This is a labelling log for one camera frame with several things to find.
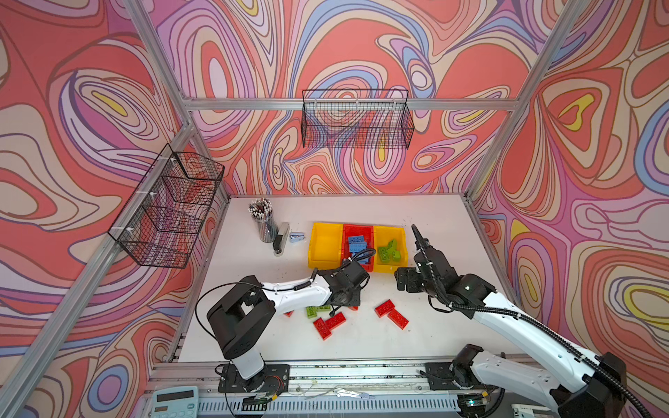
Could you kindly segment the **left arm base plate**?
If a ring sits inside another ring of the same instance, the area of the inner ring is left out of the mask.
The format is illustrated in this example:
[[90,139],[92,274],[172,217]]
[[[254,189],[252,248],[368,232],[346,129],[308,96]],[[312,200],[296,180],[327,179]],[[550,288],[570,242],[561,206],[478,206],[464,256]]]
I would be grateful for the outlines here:
[[218,392],[222,394],[280,394],[289,389],[289,364],[268,364],[259,374],[247,380],[231,363],[217,365],[214,373],[219,377]]

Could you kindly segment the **red studded brick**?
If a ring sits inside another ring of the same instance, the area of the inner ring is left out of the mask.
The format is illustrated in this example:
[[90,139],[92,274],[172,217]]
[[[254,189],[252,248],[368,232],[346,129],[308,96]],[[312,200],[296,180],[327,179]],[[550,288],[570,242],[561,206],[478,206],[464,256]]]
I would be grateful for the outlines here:
[[395,309],[388,313],[388,318],[402,330],[409,325],[409,320]]

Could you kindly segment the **red long brick diagonal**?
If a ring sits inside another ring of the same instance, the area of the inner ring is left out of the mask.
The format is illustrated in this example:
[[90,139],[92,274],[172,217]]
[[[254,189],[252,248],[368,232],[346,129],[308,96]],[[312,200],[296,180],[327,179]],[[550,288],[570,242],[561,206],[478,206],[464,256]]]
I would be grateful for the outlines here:
[[343,323],[346,322],[346,317],[342,312],[337,313],[336,315],[332,316],[331,318],[327,319],[325,321],[325,324],[328,328],[328,330],[333,330],[336,329],[337,327],[340,327],[343,325]]

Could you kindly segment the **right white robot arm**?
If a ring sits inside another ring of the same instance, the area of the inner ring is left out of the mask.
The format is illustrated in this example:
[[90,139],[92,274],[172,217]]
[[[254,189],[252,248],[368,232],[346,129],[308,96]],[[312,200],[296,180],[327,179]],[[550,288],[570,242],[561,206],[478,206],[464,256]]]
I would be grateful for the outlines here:
[[618,356],[610,352],[598,355],[568,341],[480,276],[457,273],[417,226],[411,229],[416,239],[416,265],[395,272],[398,289],[426,294],[435,311],[461,313],[497,332],[538,363],[530,367],[468,344],[451,362],[456,386],[503,388],[562,417],[618,417],[627,404],[641,416],[650,416],[627,387],[626,365]]

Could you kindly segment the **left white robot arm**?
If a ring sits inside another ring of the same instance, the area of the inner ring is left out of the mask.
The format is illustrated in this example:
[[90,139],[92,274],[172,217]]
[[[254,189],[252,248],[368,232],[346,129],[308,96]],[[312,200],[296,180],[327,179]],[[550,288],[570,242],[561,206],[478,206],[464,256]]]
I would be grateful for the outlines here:
[[362,266],[376,254],[363,249],[330,270],[314,268],[310,277],[282,283],[260,282],[249,275],[230,288],[207,311],[212,337],[240,378],[250,382],[266,374],[256,344],[275,315],[309,307],[358,307],[370,274]]

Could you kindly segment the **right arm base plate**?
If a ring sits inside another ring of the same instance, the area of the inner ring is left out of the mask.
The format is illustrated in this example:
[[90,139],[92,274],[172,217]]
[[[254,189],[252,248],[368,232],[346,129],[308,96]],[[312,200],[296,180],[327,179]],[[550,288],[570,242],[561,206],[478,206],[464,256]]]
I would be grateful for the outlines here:
[[432,391],[495,391],[498,389],[496,386],[484,385],[477,380],[469,383],[459,382],[451,370],[450,362],[427,362],[424,364],[424,370],[419,371],[419,374],[428,381]]

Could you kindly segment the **red long brick bottom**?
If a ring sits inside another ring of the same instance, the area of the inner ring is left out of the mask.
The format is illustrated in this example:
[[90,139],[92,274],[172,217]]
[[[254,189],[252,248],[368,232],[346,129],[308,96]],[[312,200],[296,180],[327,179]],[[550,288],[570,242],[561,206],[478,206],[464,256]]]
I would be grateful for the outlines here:
[[313,322],[313,325],[318,332],[319,336],[326,341],[332,335],[328,324],[322,318],[319,318]]

